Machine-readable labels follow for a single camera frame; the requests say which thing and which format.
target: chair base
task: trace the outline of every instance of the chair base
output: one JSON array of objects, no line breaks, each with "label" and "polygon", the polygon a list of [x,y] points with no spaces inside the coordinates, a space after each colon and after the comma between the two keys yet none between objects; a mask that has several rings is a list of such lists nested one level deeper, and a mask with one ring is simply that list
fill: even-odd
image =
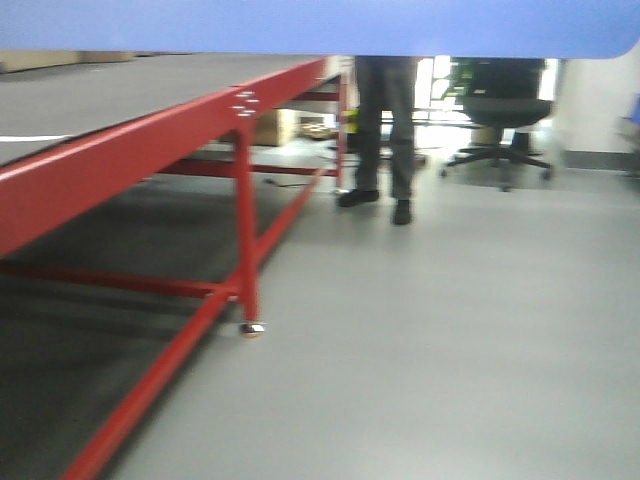
[{"label": "chair base", "polygon": [[[445,164],[440,171],[441,177],[447,176],[447,168],[455,167],[456,165],[464,165],[466,163],[477,162],[484,159],[493,159],[494,162],[500,166],[500,189],[503,192],[508,192],[513,187],[513,165],[532,165],[534,167],[544,168],[542,178],[544,180],[551,179],[553,166],[550,163],[542,162],[531,158],[523,153],[520,153],[509,147],[493,146],[493,147],[477,147],[477,148],[464,148],[460,150],[463,153],[469,153],[469,155],[461,157],[456,155],[455,159]],[[500,162],[500,159],[506,159],[508,162]]]}]

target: gray trousers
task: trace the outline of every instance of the gray trousers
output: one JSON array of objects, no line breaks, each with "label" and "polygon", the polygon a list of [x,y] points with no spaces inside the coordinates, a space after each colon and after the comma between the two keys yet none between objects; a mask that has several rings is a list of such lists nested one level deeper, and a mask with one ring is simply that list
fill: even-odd
[{"label": "gray trousers", "polygon": [[358,111],[358,151],[360,163],[355,173],[358,190],[377,190],[380,164],[381,113],[391,110],[391,196],[411,198],[415,172],[413,107],[416,64],[411,57],[356,57]]}]

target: office chair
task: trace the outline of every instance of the office chair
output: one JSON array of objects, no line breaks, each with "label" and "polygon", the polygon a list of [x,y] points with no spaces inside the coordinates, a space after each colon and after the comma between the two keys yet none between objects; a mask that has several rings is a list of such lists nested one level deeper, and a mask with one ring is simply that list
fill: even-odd
[{"label": "office chair", "polygon": [[504,192],[512,188],[513,164],[544,168],[542,178],[551,178],[551,164],[531,158],[516,148],[501,145],[505,129],[533,125],[551,112],[552,102],[536,98],[542,62],[504,58],[474,61],[472,78],[462,98],[463,111],[473,123],[493,128],[495,142],[459,150],[454,159],[442,168],[440,176],[446,177],[449,167],[492,159],[494,165],[501,168],[500,188]]}]

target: black chair backrest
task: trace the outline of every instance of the black chair backrest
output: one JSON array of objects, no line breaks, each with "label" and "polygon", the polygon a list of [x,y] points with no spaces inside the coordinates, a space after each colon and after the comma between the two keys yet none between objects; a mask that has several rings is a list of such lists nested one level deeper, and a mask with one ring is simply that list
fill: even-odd
[{"label": "black chair backrest", "polygon": [[474,59],[467,96],[537,98],[543,67],[535,58]]}]

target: white line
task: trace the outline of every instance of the white line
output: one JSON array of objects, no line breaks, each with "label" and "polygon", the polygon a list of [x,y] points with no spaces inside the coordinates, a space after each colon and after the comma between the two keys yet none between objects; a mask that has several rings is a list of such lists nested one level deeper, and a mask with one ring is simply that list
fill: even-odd
[{"label": "white line", "polygon": [[3,137],[0,136],[0,142],[46,142],[47,140],[60,140],[61,138],[67,138],[71,135],[40,135],[37,137]]}]

